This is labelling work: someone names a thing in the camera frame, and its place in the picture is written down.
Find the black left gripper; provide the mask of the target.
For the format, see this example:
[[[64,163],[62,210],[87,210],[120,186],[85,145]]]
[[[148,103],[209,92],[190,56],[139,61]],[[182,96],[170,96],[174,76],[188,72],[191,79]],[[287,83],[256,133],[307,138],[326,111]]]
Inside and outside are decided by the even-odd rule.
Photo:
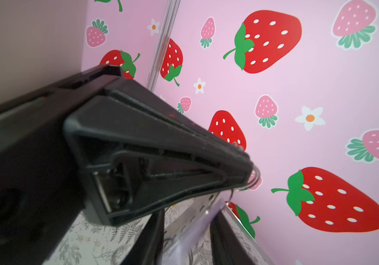
[[[0,104],[0,265],[41,265],[84,206],[65,119],[123,77],[101,65]]]

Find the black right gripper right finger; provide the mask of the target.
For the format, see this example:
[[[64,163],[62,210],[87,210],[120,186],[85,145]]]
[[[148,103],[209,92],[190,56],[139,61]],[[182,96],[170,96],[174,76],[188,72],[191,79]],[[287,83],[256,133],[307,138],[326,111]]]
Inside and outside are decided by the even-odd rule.
[[[210,223],[214,265],[255,265],[220,210]]]

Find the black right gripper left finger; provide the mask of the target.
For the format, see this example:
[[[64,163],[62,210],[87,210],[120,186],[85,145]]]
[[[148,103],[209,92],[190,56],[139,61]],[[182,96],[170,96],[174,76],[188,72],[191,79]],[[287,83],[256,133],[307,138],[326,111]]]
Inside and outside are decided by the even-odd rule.
[[[122,265],[160,265],[164,245],[165,211],[153,213]]]

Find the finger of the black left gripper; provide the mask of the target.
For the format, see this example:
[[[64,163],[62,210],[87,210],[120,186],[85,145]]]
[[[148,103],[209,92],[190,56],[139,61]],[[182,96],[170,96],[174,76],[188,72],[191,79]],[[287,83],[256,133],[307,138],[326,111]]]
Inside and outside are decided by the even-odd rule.
[[[180,201],[248,183],[251,161],[190,162],[104,149],[102,121],[112,107],[107,96],[96,96],[63,124],[86,192],[83,212],[91,223],[121,226]]]
[[[102,121],[104,149],[138,151],[190,162],[250,162],[250,156],[191,119],[134,80],[105,87],[113,107]]]

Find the metal keyring with yellow tag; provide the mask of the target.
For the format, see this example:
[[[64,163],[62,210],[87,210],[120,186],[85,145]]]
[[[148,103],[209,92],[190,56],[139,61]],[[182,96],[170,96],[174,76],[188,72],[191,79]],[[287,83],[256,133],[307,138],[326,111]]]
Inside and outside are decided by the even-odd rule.
[[[248,221],[245,212],[234,215],[219,193],[203,195],[176,218],[164,231],[161,265],[194,265],[196,257],[206,254],[206,264],[213,265],[210,223],[222,211],[239,242],[255,262],[269,264],[259,245],[251,237],[243,223]]]

